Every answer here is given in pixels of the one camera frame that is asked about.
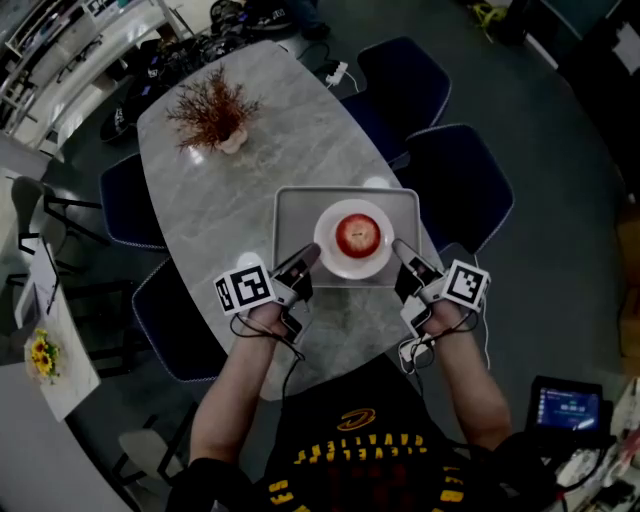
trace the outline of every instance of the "hand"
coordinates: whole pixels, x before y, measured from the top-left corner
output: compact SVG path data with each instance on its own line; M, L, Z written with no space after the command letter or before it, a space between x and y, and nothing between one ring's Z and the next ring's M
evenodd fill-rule
M284 336L287 334L287 328L280 321L280 313L282 312L282 306L275 302L267 302L262 306L258 306L257 308L253 308L249 312L249 318L251 320L255 320L258 325L252 325L251 322L248 322L252 327L256 327L260 329L260 326L264 326L270 331L274 332L279 336Z
M432 336L437 336L441 332L454 327L462 320L458 306L446 299L434 302L431 305L431 309L431 318L422 325L422 329Z

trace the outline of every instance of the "screen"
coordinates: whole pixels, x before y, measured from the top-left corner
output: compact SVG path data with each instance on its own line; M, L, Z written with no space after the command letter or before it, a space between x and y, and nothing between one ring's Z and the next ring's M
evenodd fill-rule
M598 430L599 413L600 398L595 393L541 388L536 423L568 430Z

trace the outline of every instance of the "chair backrest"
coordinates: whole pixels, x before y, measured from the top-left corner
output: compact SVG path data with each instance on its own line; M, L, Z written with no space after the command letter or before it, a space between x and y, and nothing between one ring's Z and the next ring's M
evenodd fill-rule
M451 80L413 40L399 37L358 55L366 92L403 138L435 124L447 104Z
M139 154L102 173L100 200L107 232L113 240L142 249L166 250Z
M182 282L171 258L133 294L133 310L151 346L176 379L215 379L227 354Z
M407 140L411 162L396 175L420 197L422 222L436 249L457 242L479 251L514 203L511 186L469 126L441 126Z

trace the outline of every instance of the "person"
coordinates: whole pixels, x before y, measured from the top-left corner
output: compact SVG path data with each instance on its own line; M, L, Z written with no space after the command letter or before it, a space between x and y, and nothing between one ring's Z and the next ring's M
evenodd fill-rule
M238 468L238 457L278 343L255 336L257 331L284 336L279 317L275 303L251 311L244 334L254 337L235 340L200 404L190 464L176 479L169 512L438 512L502 510L502 504L509 509L491 471L474 464L475 456L469 459L453 449L455 443L431 421L421 396L384 354L287 397L264 478L252 485ZM461 319L457 306L440 301L425 329L436 335ZM462 432L482 459L511 434L507 402L471 332L439 339L435 354Z

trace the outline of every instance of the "black chair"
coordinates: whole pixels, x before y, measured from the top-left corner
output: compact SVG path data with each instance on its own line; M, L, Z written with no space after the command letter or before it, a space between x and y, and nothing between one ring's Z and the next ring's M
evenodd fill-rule
M55 256L63 249L68 236L75 235L74 230L96 242L109 245L107 240L72 221L67 215L69 206L100 209L100 204L56 197L51 187L27 176L15 178L11 186L11 200L18 223L18 249L28 255L25 256L27 265L30 256L35 253L35 242L41 236L51 245ZM84 270L60 260L56 260L56 263L60 268L71 272L81 273Z
M167 250L140 155L130 156L102 174L100 197L107 233L114 241L138 249Z
M513 207L511 186L475 130L439 126L407 139L411 162L396 171L420 197L420 214L438 251L454 242L477 253Z
M171 258L133 294L133 311L174 378L191 382L218 376L227 354L202 318Z
M440 119L451 81L408 37L362 50L358 64L367 88L342 104L391 164L406 154L409 135Z

